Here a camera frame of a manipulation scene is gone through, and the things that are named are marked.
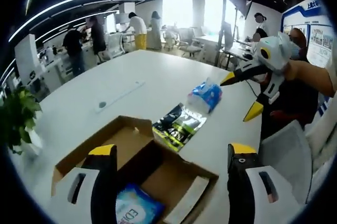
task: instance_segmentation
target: open cardboard box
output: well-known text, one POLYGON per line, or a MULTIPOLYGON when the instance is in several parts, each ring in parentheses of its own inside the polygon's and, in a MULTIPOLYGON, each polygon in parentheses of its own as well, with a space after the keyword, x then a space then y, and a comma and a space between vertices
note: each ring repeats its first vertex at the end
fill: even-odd
POLYGON ((117 146, 117 175, 123 181, 119 189, 128 182, 138 184, 153 199, 165 205, 159 223, 163 223, 197 176, 209 179, 209 183, 182 223, 192 223, 203 210, 218 176, 183 160, 156 141, 150 120, 125 116, 111 121, 56 165, 52 195, 56 183, 74 167, 81 167, 92 149, 107 144, 117 146))

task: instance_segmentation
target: poster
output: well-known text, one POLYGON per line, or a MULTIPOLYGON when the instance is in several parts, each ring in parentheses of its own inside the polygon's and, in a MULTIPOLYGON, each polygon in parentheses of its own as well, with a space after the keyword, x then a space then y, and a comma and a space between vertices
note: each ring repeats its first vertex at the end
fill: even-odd
POLYGON ((311 25, 308 46, 308 61, 315 66, 324 67, 328 62, 333 43, 333 29, 330 26, 311 25))
POLYGON ((293 25, 293 28, 298 28, 302 33, 305 35, 306 42, 308 43, 308 25, 303 24, 303 25, 293 25))
POLYGON ((283 27, 283 32, 289 35, 291 29, 292 29, 292 26, 285 26, 283 27))

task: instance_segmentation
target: hand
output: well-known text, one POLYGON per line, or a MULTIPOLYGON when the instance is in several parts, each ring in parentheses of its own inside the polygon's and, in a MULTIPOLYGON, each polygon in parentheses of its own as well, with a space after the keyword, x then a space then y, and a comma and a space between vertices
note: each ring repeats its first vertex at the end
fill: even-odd
POLYGON ((298 62, 299 61, 289 60, 283 72, 286 80, 294 80, 295 78, 297 78, 299 71, 298 62))
POLYGON ((270 117, 278 121, 287 121, 289 116, 282 110, 275 110, 270 113, 270 117))

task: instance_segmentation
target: cable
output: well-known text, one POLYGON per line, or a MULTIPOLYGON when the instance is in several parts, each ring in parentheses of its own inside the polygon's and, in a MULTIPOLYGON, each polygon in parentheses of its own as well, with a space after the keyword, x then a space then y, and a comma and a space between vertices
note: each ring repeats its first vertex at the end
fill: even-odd
POLYGON ((253 94, 255 95, 255 97, 257 98, 257 95, 256 95, 256 93, 255 93, 255 91, 254 91, 254 89, 253 89, 253 87, 251 86, 251 84, 248 82, 248 80, 245 80, 246 82, 247 82, 247 84, 249 85, 249 87, 251 88, 251 90, 252 90, 252 92, 253 92, 253 94))

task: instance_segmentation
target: blue package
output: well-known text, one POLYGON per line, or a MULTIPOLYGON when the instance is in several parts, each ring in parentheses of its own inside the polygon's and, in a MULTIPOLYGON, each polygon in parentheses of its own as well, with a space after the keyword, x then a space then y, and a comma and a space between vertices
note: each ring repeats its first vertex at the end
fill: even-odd
POLYGON ((209 78, 202 82, 201 85, 195 87, 188 95, 190 104, 202 108, 205 113, 213 111, 215 106, 219 103, 222 96, 222 90, 219 85, 213 83, 209 78))
POLYGON ((163 210, 163 204, 152 199, 135 184, 128 184, 117 195, 116 218, 118 224, 151 224, 158 219, 163 210))

